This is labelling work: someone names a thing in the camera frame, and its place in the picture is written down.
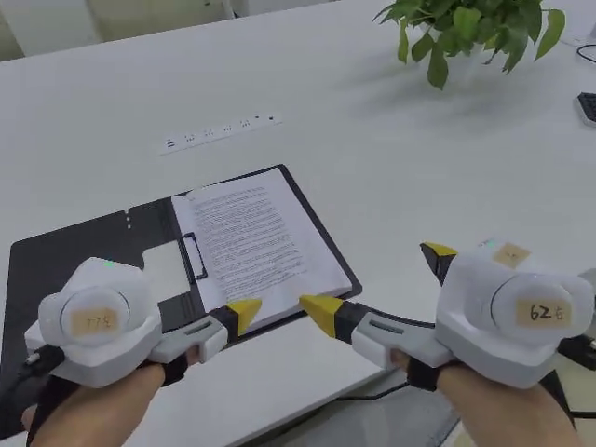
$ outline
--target power strip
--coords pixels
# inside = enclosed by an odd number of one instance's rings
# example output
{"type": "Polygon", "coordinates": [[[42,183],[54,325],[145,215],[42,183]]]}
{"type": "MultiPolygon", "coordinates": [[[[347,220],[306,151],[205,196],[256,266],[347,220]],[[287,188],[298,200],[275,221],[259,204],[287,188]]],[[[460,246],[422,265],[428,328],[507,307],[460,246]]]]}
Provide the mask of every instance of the power strip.
{"type": "Polygon", "coordinates": [[[198,132],[188,132],[176,137],[167,138],[159,147],[158,156],[165,156],[182,151],[190,147],[215,142],[239,133],[251,132],[256,129],[268,128],[280,124],[281,116],[277,114],[255,114],[250,117],[230,121],[227,124],[204,128],[198,132]]]}

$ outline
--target paper document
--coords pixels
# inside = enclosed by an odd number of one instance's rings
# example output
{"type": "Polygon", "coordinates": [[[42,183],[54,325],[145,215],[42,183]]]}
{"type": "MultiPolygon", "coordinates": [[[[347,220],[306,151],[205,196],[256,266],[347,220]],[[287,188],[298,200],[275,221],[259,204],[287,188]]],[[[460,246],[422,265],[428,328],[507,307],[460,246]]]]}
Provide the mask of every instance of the paper document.
{"type": "Polygon", "coordinates": [[[210,281],[198,282],[205,310],[260,298],[263,305],[253,330],[296,312],[303,294],[339,296],[351,290],[349,278],[278,169],[176,199],[179,223],[193,226],[209,273],[210,281]]]}

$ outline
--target label sticker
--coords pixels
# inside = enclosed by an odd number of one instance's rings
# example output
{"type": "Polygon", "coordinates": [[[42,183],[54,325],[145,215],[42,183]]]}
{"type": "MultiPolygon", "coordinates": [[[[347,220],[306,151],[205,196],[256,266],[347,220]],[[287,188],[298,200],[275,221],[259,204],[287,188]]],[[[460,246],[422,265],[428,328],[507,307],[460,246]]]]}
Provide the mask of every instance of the label sticker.
{"type": "Polygon", "coordinates": [[[523,328],[568,328],[572,323],[571,305],[564,300],[523,298],[516,304],[516,323],[523,328]]]}
{"type": "Polygon", "coordinates": [[[71,314],[71,332],[74,337],[118,329],[118,314],[110,307],[75,310],[71,314]]]}
{"type": "Polygon", "coordinates": [[[493,261],[515,270],[528,256],[530,256],[528,250],[518,247],[517,245],[505,244],[494,254],[493,261]]]}

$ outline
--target table surface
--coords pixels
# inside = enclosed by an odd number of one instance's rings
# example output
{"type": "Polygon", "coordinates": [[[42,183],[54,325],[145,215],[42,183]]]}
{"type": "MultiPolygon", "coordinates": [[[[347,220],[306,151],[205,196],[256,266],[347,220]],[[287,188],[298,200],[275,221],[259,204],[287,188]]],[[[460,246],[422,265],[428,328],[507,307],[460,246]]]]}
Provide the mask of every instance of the table surface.
{"type": "MultiPolygon", "coordinates": [[[[593,267],[594,129],[572,99],[594,67],[557,47],[510,76],[439,92],[396,61],[386,0],[344,0],[0,65],[0,296],[19,239],[286,164],[364,286],[433,320],[418,243],[519,241],[593,267]],[[255,112],[284,123],[169,156],[164,138],[255,112]]],[[[308,319],[236,346],[158,393],[127,445],[237,445],[376,375],[308,319]]]]}

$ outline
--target black clipboard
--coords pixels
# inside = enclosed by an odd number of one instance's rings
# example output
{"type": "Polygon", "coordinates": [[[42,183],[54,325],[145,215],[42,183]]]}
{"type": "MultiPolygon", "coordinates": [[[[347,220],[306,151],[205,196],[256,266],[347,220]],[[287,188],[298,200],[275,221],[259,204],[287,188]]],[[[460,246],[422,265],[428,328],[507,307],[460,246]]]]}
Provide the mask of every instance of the black clipboard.
{"type": "MultiPolygon", "coordinates": [[[[306,214],[352,283],[352,290],[340,298],[348,299],[360,294],[362,286],[356,275],[286,166],[276,165],[260,169],[221,183],[259,175],[272,169],[279,169],[283,174],[306,214]]],[[[51,293],[61,290],[74,270],[91,256],[122,264],[136,265],[143,269],[142,254],[145,250],[177,240],[190,291],[159,303],[163,330],[164,332],[173,331],[202,318],[205,315],[205,309],[197,282],[209,272],[196,275],[196,272],[193,271],[183,243],[183,239],[186,237],[194,237],[194,235],[182,234],[171,197],[165,197],[129,210],[114,212],[15,242],[10,249],[8,267],[2,363],[0,364],[0,392],[6,389],[16,377],[20,365],[27,357],[23,335],[37,320],[37,308],[41,300],[51,293]]],[[[297,312],[254,332],[241,335],[238,343],[271,331],[304,315],[305,312],[297,312]]],[[[40,386],[40,381],[26,384],[20,393],[23,396],[16,397],[15,401],[20,402],[21,406],[34,403],[35,393],[40,386]]],[[[8,424],[11,427],[9,434],[21,430],[20,408],[15,408],[14,413],[16,422],[8,424]]],[[[0,437],[9,436],[9,434],[0,433],[0,437]]]]}

